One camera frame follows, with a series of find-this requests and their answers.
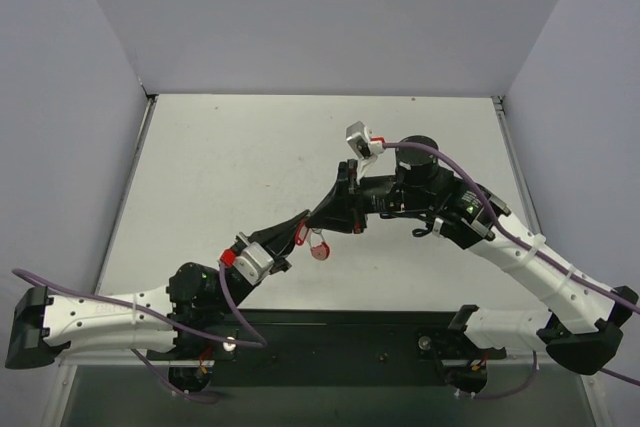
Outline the red handled keyring holder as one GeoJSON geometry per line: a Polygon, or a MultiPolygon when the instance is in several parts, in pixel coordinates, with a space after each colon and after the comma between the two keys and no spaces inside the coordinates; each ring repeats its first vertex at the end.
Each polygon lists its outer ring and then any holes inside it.
{"type": "Polygon", "coordinates": [[[307,236],[307,244],[311,256],[317,261],[326,261],[330,256],[330,247],[326,242],[321,229],[310,229],[307,236]]]}

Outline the red key tag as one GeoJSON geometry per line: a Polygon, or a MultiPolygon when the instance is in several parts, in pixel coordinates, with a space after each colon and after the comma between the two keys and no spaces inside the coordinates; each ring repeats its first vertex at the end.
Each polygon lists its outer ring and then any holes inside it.
{"type": "Polygon", "coordinates": [[[294,242],[296,246],[302,246],[308,241],[310,229],[306,226],[305,222],[302,222],[295,233],[294,242]]]}

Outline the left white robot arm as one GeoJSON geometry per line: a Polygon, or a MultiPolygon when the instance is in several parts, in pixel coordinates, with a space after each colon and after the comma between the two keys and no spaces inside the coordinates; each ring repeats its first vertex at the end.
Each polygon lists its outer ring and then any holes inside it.
{"type": "Polygon", "coordinates": [[[104,296],[54,284],[24,269],[29,283],[16,304],[5,366],[26,370],[84,352],[147,350],[193,359],[210,344],[263,348],[254,328],[242,340],[217,332],[229,314],[269,275],[290,268],[289,255],[304,240],[303,211],[293,218],[238,234],[217,267],[187,262],[166,284],[147,291],[104,296]]]}

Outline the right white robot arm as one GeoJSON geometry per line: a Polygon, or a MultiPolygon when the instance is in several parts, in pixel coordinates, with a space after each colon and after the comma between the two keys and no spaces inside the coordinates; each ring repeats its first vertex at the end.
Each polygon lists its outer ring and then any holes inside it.
{"type": "Polygon", "coordinates": [[[591,279],[533,233],[508,205],[414,135],[398,143],[353,134],[356,156],[340,163],[336,181],[312,211],[309,230],[361,234],[367,218],[416,219],[413,236],[434,235],[492,263],[536,297],[543,309],[462,307],[449,328],[478,349],[546,352],[581,375],[601,371],[616,355],[622,327],[638,312],[638,294],[591,279]]]}

